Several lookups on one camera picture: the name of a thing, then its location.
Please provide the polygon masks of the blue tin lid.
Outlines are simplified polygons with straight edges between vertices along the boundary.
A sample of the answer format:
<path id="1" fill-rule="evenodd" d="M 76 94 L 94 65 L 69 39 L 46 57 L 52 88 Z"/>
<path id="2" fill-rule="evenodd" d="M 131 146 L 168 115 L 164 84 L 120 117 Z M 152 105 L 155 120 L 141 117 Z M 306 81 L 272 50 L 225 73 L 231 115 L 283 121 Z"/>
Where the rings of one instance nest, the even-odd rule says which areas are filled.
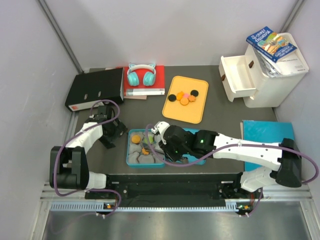
<path id="1" fill-rule="evenodd" d="M 194 149 L 194 155 L 183 155 L 182 159 L 188 159 L 189 163 L 196 162 L 200 157 L 206 154 L 206 152 L 202 149 L 202 145 L 204 146 L 206 143 L 206 135 L 204 134 L 204 130 L 200 131 L 200 134 L 198 134 L 198 129 L 192 129 L 192 128 L 184 128 L 186 131 L 190 131 L 191 133 L 195 134 L 195 140 L 193 144 Z M 177 163 L 179 164 L 179 161 L 171 161 L 170 159 L 166 158 L 168 162 L 171 163 Z"/>

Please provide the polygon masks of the orange flower cookie bottom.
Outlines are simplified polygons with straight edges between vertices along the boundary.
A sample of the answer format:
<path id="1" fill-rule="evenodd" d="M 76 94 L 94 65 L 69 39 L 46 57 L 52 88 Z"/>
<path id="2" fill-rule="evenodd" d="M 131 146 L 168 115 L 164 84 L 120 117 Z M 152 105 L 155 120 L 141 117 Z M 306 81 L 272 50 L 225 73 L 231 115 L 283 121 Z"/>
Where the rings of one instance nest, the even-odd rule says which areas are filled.
<path id="1" fill-rule="evenodd" d="M 143 155 L 149 155 L 149 154 L 150 154 L 145 148 L 142 148 L 142 149 L 141 149 L 141 153 L 142 153 Z"/>

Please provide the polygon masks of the green cookie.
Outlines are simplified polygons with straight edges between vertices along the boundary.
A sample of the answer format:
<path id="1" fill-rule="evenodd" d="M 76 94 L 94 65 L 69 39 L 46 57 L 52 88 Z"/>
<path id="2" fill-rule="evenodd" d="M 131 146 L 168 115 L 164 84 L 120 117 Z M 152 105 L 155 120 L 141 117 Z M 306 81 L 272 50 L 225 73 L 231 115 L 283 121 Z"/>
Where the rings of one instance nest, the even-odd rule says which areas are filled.
<path id="1" fill-rule="evenodd" d="M 148 140 L 149 140 L 149 142 L 151 143 L 151 144 L 153 144 L 154 143 L 154 135 L 148 135 Z"/>

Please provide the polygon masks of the round orange cookie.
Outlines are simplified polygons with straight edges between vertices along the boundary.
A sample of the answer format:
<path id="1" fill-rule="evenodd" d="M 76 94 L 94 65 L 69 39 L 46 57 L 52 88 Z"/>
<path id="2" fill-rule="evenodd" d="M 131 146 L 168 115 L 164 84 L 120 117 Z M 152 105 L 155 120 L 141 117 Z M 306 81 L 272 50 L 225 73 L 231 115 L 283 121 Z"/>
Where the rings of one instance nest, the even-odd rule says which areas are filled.
<path id="1" fill-rule="evenodd" d="M 132 135 L 132 136 L 131 136 L 131 142 L 132 142 L 133 144 L 138 145 L 138 144 L 140 144 L 140 142 L 141 142 L 141 137 L 140 137 L 139 135 L 137 135 L 137 134 Z"/>
<path id="2" fill-rule="evenodd" d="M 183 105 L 183 106 L 186 106 L 189 104 L 189 99 L 187 97 L 182 97 L 180 99 L 180 104 Z"/>

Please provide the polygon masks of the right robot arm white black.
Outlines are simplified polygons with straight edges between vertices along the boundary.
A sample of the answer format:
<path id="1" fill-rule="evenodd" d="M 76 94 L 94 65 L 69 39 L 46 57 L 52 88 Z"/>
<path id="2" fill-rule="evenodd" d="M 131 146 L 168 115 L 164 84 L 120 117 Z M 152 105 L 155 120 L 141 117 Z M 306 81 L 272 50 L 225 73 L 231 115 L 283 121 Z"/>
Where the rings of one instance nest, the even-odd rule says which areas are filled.
<path id="1" fill-rule="evenodd" d="M 162 161 L 177 167 L 178 161 L 192 156 L 197 162 L 207 158 L 231 159 L 259 165 L 257 169 L 239 173 L 233 192 L 245 198 L 252 192 L 271 185 L 288 188 L 302 186 L 302 153 L 290 138 L 282 142 L 264 143 L 233 138 L 211 130 L 192 133 L 177 125 L 159 121 L 148 124 L 145 136 L 160 137 L 158 143 L 165 158 Z"/>

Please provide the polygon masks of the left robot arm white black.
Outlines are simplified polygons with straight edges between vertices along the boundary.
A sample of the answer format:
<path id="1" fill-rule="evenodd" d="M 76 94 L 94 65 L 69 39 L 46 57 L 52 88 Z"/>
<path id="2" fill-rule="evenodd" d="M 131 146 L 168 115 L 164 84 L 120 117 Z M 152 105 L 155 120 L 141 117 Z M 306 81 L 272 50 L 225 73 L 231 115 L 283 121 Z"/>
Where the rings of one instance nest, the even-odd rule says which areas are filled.
<path id="1" fill-rule="evenodd" d="M 49 184 L 52 188 L 71 190 L 96 189 L 102 198 L 114 191 L 107 175 L 89 171 L 87 153 L 96 141 L 106 149 L 115 147 L 114 141 L 128 128 L 116 118 L 111 106 L 100 105 L 97 113 L 84 122 L 80 131 L 65 146 L 54 146 L 50 151 Z"/>

